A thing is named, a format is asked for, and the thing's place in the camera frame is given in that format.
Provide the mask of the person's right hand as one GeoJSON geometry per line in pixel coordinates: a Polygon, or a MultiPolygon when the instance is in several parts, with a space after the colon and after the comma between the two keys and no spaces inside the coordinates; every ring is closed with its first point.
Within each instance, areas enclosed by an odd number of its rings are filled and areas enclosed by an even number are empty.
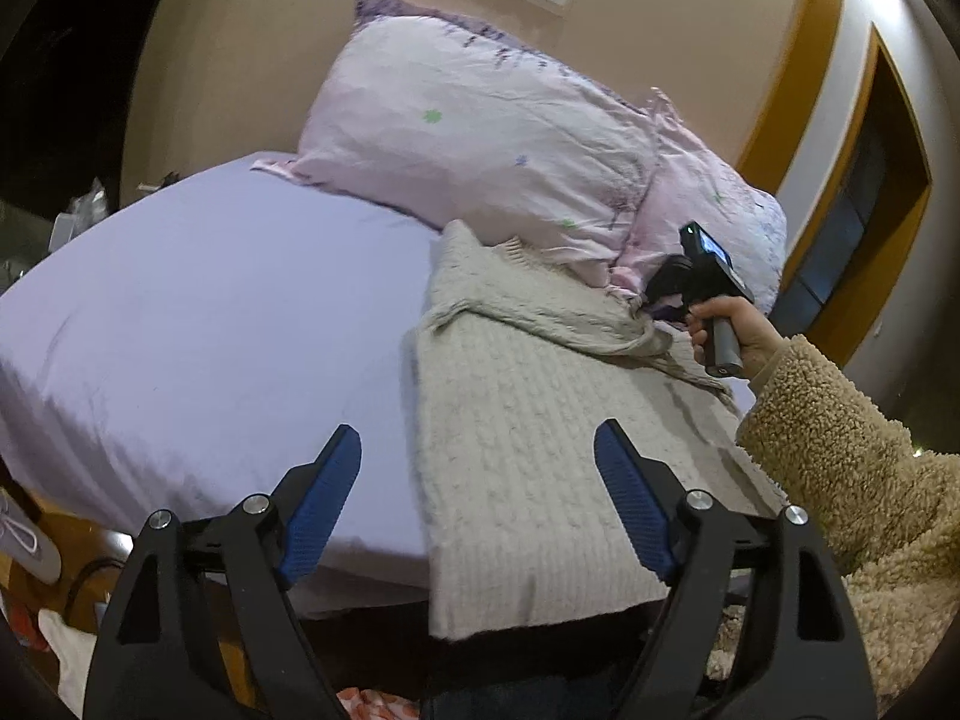
{"type": "Polygon", "coordinates": [[[745,298],[718,296],[690,305],[686,314],[686,330],[690,335],[695,359],[704,364],[706,345],[711,341],[708,325],[726,319],[736,333],[742,358],[741,379],[754,382],[766,364],[776,356],[786,340],[773,324],[745,298]]]}

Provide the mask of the beige fleece sleeve forearm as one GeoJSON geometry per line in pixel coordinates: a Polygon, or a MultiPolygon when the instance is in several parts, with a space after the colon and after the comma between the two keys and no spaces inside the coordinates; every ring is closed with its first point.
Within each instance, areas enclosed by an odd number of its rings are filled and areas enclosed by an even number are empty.
{"type": "Polygon", "coordinates": [[[804,337],[781,343],[754,390],[737,442],[817,522],[888,709],[958,611],[957,457],[917,454],[804,337]]]}

